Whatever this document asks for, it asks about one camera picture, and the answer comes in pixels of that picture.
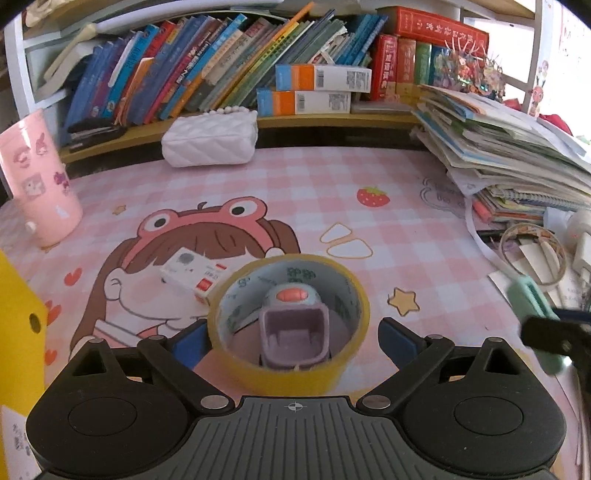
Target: white quilted pouch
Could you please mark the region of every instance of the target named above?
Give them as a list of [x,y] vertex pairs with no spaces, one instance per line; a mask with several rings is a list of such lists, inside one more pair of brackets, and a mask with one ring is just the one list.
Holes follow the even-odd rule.
[[173,167],[246,163],[255,153],[256,116],[240,111],[178,118],[162,138],[162,154]]

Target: mint green object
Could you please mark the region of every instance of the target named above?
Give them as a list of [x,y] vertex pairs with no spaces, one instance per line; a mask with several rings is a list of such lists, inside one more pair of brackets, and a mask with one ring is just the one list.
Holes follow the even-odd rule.
[[[515,313],[520,323],[523,323],[527,317],[532,316],[560,321],[531,277],[523,276],[518,280],[514,280],[507,289],[507,298],[513,313]],[[566,367],[565,357],[561,355],[539,350],[534,350],[534,353],[542,370],[548,375],[557,375]]]

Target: barcode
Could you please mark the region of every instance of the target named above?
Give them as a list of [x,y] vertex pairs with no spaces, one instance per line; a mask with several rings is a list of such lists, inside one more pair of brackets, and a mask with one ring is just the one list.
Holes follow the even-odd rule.
[[347,95],[344,93],[329,93],[329,107],[333,112],[343,112],[347,108]]
[[347,86],[351,90],[364,91],[368,89],[369,72],[347,71]]
[[324,70],[316,71],[316,88],[324,88]]
[[306,110],[306,97],[304,97],[303,94],[298,93],[297,94],[297,111],[303,112],[304,110]]

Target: gingham pattern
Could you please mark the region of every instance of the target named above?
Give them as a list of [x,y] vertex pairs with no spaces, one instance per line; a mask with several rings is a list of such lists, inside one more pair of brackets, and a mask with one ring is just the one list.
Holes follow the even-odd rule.
[[[57,351],[47,367],[47,381],[67,362],[70,338],[100,266],[121,241],[135,236],[143,218],[162,208],[186,210],[204,201],[222,205],[239,196],[264,200],[266,218],[289,224],[302,252],[326,255],[327,245],[319,239],[336,222],[348,226],[374,252],[364,260],[340,260],[367,292],[371,325],[332,394],[356,398],[395,372],[377,343],[378,323],[384,316],[401,320],[421,336],[440,333],[458,345],[479,345],[488,336],[520,345],[517,320],[487,278],[493,268],[466,230],[462,198],[449,191],[453,186],[442,165],[429,153],[325,147],[258,150],[244,166],[174,169],[158,161],[73,180],[72,186],[84,217],[48,253],[33,245],[15,205],[0,209],[0,248],[44,301],[63,309],[47,332],[48,351]],[[356,192],[365,186],[386,192],[390,203],[374,209],[361,205]],[[126,211],[115,216],[112,211],[120,205]],[[83,270],[80,280],[66,287],[64,276],[78,267]],[[387,304],[395,287],[416,292],[420,311],[399,317]],[[224,377],[214,353],[197,369],[234,397],[248,393]],[[537,364],[534,370],[540,374]],[[569,422],[561,458],[565,478],[574,479],[576,418],[556,379],[538,376]]]

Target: gray ribbed plate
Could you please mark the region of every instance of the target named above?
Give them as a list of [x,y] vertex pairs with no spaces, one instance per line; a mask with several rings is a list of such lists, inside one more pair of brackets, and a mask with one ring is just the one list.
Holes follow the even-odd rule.
[[[43,480],[56,480],[42,474]],[[129,480],[453,480],[404,443],[394,424],[344,398],[253,398],[200,420],[172,457]],[[556,480],[546,470],[522,480]]]

